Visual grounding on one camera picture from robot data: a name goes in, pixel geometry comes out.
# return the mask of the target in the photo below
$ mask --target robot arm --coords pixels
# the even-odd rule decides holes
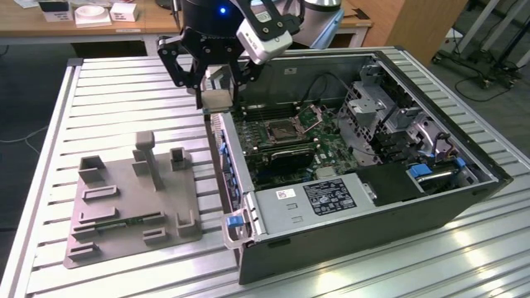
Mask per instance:
[[[288,13],[296,8],[293,0],[260,0],[258,5],[254,0],[173,1],[173,15],[177,16],[180,7],[184,25],[180,36],[158,40],[157,54],[174,85],[194,93],[197,108],[202,108],[200,85],[209,65],[228,65],[236,97],[238,86],[258,78],[262,64],[297,41],[293,35],[300,36],[303,44],[325,48],[343,17],[339,0],[325,0],[323,5],[315,4],[319,0],[296,0],[296,15]],[[316,23],[317,30],[303,30],[307,15],[312,19],[311,27]],[[250,60],[240,69],[237,58],[244,51]],[[177,64],[182,52],[193,57],[189,71]]]

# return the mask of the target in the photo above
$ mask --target blue latch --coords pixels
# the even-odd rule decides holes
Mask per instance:
[[[241,227],[244,225],[242,216],[234,215],[225,219],[225,225],[228,228]]]
[[[461,169],[465,166],[465,162],[461,159],[461,157],[456,157],[455,163],[459,169]]]
[[[427,167],[425,164],[412,165],[409,169],[409,173],[413,178],[417,178],[420,176],[432,174],[432,170]]]
[[[218,154],[224,153],[224,149],[225,149],[225,142],[221,143],[221,146],[218,148]]]

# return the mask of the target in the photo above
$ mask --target green circuit board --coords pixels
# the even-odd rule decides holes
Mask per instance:
[[[317,123],[312,109],[303,108],[300,111],[297,122],[295,117],[244,121],[240,114],[233,114],[256,190],[312,181],[317,178],[315,172],[320,168],[332,167],[336,175],[356,168],[356,160],[335,125],[333,113],[321,111],[321,121]],[[270,161],[273,157],[289,151],[304,152],[305,155],[285,156],[274,165]],[[293,161],[300,158],[307,165],[296,168]]]

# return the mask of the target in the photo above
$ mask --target white box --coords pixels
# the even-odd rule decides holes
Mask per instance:
[[[73,20],[72,6],[68,2],[38,2],[46,22]]]
[[[134,3],[114,3],[110,9],[110,18],[114,21],[136,22],[138,10]]]
[[[74,10],[74,26],[77,28],[112,25],[108,10],[101,6],[85,5]]]
[[[460,34],[460,32],[451,28],[447,32],[445,39],[443,40],[439,49],[448,53],[452,53],[456,44],[460,42],[461,37],[463,35]]]

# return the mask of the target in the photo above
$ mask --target aluminum table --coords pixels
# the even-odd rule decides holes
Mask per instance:
[[[240,286],[233,253],[221,241],[221,204],[193,97],[174,88],[154,57],[72,60],[0,297],[525,296],[528,158],[407,52],[376,49],[512,175],[513,182],[493,198],[440,229]],[[97,154],[104,161],[132,157],[133,133],[142,130],[154,131],[154,151],[184,147],[193,156],[202,239],[68,270],[62,258],[80,157]]]

